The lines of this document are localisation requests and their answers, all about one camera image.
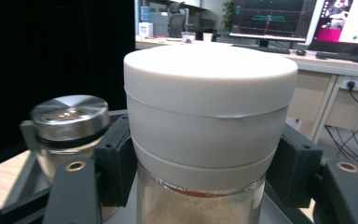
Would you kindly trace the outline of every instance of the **desk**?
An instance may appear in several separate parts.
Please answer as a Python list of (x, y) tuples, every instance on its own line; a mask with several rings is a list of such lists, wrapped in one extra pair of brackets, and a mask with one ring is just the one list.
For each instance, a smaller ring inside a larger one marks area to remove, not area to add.
[[(180, 40), (136, 37), (137, 49), (180, 44)], [(195, 44), (231, 46), (227, 43), (202, 41), (196, 41)], [(339, 88), (345, 76), (358, 77), (358, 63), (316, 59), (315, 54), (315, 51), (308, 51), (306, 56), (297, 56), (293, 50), (291, 54), (282, 56), (298, 65), (295, 95), (287, 116), (298, 119), (297, 130), (309, 140), (318, 143), (325, 124), (354, 131), (358, 129), (358, 104), (352, 100), (348, 91)]]
[(0, 207), (5, 205), (7, 196), (11, 192), (20, 171), (30, 156), (30, 151), (24, 151), (20, 155), (0, 163)]

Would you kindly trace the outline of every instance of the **white cylindrical container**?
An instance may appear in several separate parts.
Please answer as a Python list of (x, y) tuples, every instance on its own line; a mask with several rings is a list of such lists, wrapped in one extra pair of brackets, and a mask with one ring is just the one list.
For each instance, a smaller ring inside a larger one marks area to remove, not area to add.
[(193, 44), (196, 41), (195, 32), (182, 32), (182, 42), (187, 44)]
[[(138, 223), (256, 223), (296, 70), (281, 56), (222, 45), (127, 55), (125, 89), (140, 162)], [(205, 204), (217, 203), (243, 206), (221, 216), (216, 210), (211, 222)], [(177, 216), (173, 208), (181, 205), (192, 209)]]
[(203, 33), (202, 34), (202, 40), (205, 41), (205, 42), (212, 42), (212, 37), (213, 37), (213, 34), (211, 33)]

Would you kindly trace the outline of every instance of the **white lid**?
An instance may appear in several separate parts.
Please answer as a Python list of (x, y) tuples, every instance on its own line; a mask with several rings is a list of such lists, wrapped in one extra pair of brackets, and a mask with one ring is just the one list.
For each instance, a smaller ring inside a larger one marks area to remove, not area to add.
[(193, 115), (226, 118), (268, 113), (289, 105), (296, 85), (293, 61), (218, 44), (139, 50), (128, 54), (124, 63), (130, 97)]

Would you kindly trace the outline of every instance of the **monitor screen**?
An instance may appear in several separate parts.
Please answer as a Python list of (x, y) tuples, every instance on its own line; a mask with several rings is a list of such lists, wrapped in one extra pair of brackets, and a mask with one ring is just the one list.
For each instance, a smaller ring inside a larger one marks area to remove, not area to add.
[(358, 46), (358, 0), (324, 0), (313, 41)]
[(305, 42), (316, 0), (234, 0), (229, 35)]

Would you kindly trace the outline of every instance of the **glass jar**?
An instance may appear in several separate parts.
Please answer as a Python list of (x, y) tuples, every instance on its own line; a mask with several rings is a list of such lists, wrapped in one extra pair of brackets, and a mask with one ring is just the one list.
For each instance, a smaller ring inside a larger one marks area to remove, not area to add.
[(264, 175), (249, 186), (193, 190), (165, 182), (138, 163), (138, 224), (258, 223)]
[(37, 160), (43, 173), (48, 178), (50, 184), (53, 183), (56, 169), (65, 161), (75, 158), (90, 158), (94, 152), (94, 147), (101, 140), (101, 137), (80, 147), (55, 148), (49, 147), (39, 142)]

